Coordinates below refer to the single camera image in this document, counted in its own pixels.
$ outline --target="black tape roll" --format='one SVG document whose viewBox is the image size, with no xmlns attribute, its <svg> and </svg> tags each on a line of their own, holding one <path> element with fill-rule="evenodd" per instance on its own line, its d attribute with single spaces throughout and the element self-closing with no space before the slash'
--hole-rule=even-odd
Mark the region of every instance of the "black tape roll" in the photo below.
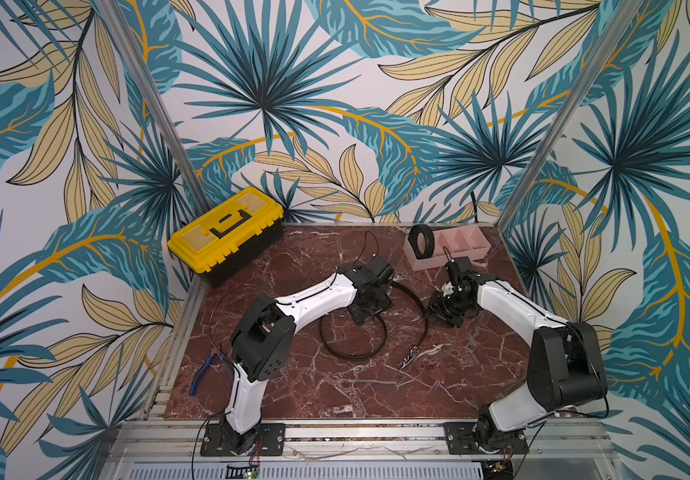
<svg viewBox="0 0 690 480">
<path fill-rule="evenodd" d="M 420 234 L 422 234 L 422 237 L 425 238 L 424 252 L 420 252 L 419 245 L 417 245 L 417 240 L 419 239 Z M 408 244 L 412 246 L 412 250 L 414 250 L 414 255 L 417 257 L 417 260 L 430 258 L 433 256 L 433 251 L 436 249 L 436 236 L 433 235 L 433 230 L 430 230 L 429 226 L 425 224 L 417 224 L 408 231 Z"/>
</svg>

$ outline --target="toolbox handle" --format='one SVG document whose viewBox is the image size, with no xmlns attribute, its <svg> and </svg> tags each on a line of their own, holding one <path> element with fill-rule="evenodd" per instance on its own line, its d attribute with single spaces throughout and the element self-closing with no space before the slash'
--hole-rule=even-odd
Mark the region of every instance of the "toolbox handle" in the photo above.
<svg viewBox="0 0 690 480">
<path fill-rule="evenodd" d="M 216 236 L 217 238 L 222 238 L 223 236 L 228 235 L 230 232 L 232 232 L 233 230 L 235 230 L 238 226 L 242 225 L 242 224 L 243 224 L 244 222 L 246 222 L 249 218 L 251 218 L 251 215 L 250 215 L 248 212 L 246 212 L 245 210 L 238 209 L 238 214 L 241 216 L 240 220 L 238 220 L 237 222 L 235 222 L 230 228 L 228 228 L 228 229 L 225 230 L 224 232 L 220 232 L 220 231 L 218 231 L 216 228 L 210 228 L 209 231 L 210 231 L 212 234 L 214 234 L 214 236 Z M 227 220 L 228 218 L 230 218 L 230 217 L 232 217 L 232 216 L 234 216 L 234 215 L 235 215 L 235 214 L 228 214 L 228 215 L 225 215 L 225 216 L 222 217 L 222 219 L 220 220 L 220 224 L 222 224 L 225 220 Z"/>
</svg>

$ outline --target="pink plastic organizer tray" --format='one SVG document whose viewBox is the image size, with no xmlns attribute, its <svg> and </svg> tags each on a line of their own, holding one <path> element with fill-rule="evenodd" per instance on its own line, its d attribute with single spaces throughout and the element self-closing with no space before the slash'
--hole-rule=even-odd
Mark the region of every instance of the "pink plastic organizer tray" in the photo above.
<svg viewBox="0 0 690 480">
<path fill-rule="evenodd" d="M 408 236 L 403 242 L 403 253 L 408 259 L 408 264 L 412 270 L 426 270 L 444 266 L 447 258 L 443 251 L 445 246 L 452 257 L 466 256 L 470 260 L 480 260 L 486 256 L 492 245 L 486 240 L 481 229 L 476 225 L 456 226 L 443 230 L 434 230 L 436 238 L 436 248 L 430 258 L 418 259 L 414 255 L 414 249 L 408 243 Z M 420 236 L 418 239 L 419 249 L 425 248 L 425 239 Z"/>
</svg>

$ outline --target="metal vertical pole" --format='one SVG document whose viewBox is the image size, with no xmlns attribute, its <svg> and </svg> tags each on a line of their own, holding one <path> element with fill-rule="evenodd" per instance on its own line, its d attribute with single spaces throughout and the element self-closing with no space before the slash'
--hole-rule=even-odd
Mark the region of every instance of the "metal vertical pole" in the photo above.
<svg viewBox="0 0 690 480">
<path fill-rule="evenodd" d="M 526 168 L 524 168 L 521 178 L 513 189 L 513 193 L 502 209 L 502 214 L 500 214 L 496 223 L 500 231 L 504 231 L 513 219 L 515 212 L 521 206 L 521 203 L 532 188 L 532 183 L 537 178 L 537 175 L 539 175 L 545 162 L 548 161 L 548 156 L 551 151 L 553 151 L 555 141 L 560 138 L 571 115 L 579 108 L 585 95 L 590 91 L 590 87 L 593 86 L 600 72 L 604 70 L 606 62 L 622 39 L 622 35 L 628 29 L 628 25 L 635 20 L 635 16 L 638 14 L 638 10 L 643 4 L 644 0 L 619 0 L 619 4 L 609 19 L 609 24 L 600 35 L 598 44 L 593 51 L 590 52 L 588 60 L 582 68 L 580 75 L 577 76 L 577 80 L 574 81 L 574 85 L 571 86 L 571 90 L 566 96 L 566 99 L 558 108 L 555 119 L 550 124 L 550 127 L 548 127 L 548 131 L 545 133 L 539 146 L 537 146 L 534 155 L 532 155 L 532 159 L 529 161 L 528 165 L 526 165 Z"/>
<path fill-rule="evenodd" d="M 121 58 L 126 63 L 126 68 L 128 68 L 131 77 L 137 83 L 142 99 L 145 100 L 150 111 L 150 116 L 155 121 L 158 131 L 164 137 L 171 156 L 182 173 L 182 179 L 193 195 L 196 211 L 198 214 L 205 214 L 211 210 L 212 204 L 206 198 L 204 189 L 196 177 L 193 164 L 187 157 L 187 152 L 182 145 L 180 136 L 177 135 L 174 122 L 169 118 L 164 102 L 158 93 L 158 87 L 156 87 L 153 77 L 150 75 L 148 64 L 145 62 L 142 52 L 140 52 L 137 41 L 132 36 L 131 26 L 129 26 L 126 17 L 118 6 L 118 0 L 96 0 L 96 4 L 102 19 L 108 26 L 110 38 L 113 39 L 113 43 L 118 48 Z"/>
</svg>

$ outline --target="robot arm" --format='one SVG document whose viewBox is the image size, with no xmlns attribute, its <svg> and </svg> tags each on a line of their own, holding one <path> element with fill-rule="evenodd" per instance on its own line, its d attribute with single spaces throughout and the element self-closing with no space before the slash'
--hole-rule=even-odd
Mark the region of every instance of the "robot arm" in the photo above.
<svg viewBox="0 0 690 480">
<path fill-rule="evenodd" d="M 289 358 L 294 335 L 338 308 L 347 307 L 357 324 L 388 309 L 392 303 L 384 287 L 392 274 L 390 264 L 374 256 L 359 268 L 340 266 L 301 292 L 275 299 L 263 293 L 254 299 L 230 338 L 235 375 L 223 431 L 234 453 L 253 445 L 267 381 Z"/>
<path fill-rule="evenodd" d="M 447 262 L 446 270 L 449 283 L 430 303 L 436 320 L 460 326 L 469 310 L 486 310 L 531 347 L 526 383 L 481 408 L 476 441 L 482 450 L 499 450 L 550 412 L 606 396 L 593 327 L 553 315 L 492 274 L 476 274 L 466 257 Z"/>
</svg>

